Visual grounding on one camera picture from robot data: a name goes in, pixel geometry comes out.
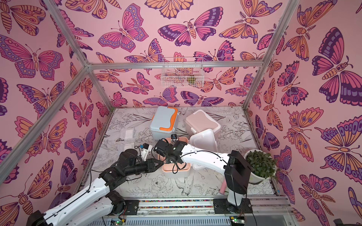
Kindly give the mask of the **white and peach first aid box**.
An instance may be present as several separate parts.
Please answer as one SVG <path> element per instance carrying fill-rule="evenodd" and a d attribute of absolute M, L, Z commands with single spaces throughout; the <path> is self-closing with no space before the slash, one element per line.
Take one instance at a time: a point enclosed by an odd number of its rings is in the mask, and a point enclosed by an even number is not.
<path fill-rule="evenodd" d="M 192 135 L 189 141 L 183 137 L 179 141 L 188 143 L 182 151 L 183 163 L 171 163 L 165 157 L 159 155 L 161 160 L 165 161 L 162 172 L 167 178 L 187 178 L 193 170 L 204 168 L 220 171 L 224 164 L 224 158 L 220 153 L 217 153 L 217 143 L 211 129 Z M 168 143 L 174 144 L 175 142 L 169 139 Z"/>

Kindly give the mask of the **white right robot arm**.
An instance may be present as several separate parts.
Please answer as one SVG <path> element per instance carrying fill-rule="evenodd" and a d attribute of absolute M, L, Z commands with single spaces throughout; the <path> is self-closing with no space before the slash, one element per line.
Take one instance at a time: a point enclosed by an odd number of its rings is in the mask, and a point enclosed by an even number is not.
<path fill-rule="evenodd" d="M 238 151 L 216 153 L 179 140 L 170 144 L 165 139 L 156 143 L 154 151 L 164 157 L 166 163 L 173 165 L 173 174 L 180 172 L 187 164 L 196 164 L 224 175 L 229 188 L 226 201 L 230 212 L 242 213 L 248 205 L 247 189 L 252 167 Z"/>

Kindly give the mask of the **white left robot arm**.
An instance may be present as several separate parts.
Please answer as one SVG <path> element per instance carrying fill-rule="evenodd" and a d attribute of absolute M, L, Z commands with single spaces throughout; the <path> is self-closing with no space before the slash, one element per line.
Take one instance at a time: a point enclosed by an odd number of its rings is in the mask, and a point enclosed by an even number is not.
<path fill-rule="evenodd" d="M 137 153 L 134 149 L 122 152 L 115 163 L 102 171 L 83 190 L 44 213 L 32 213 L 26 224 L 80 226 L 110 213 L 123 214 L 126 202 L 116 188 L 126 182 L 128 176 L 152 173 L 163 165 L 162 161 L 155 158 L 143 160 Z"/>

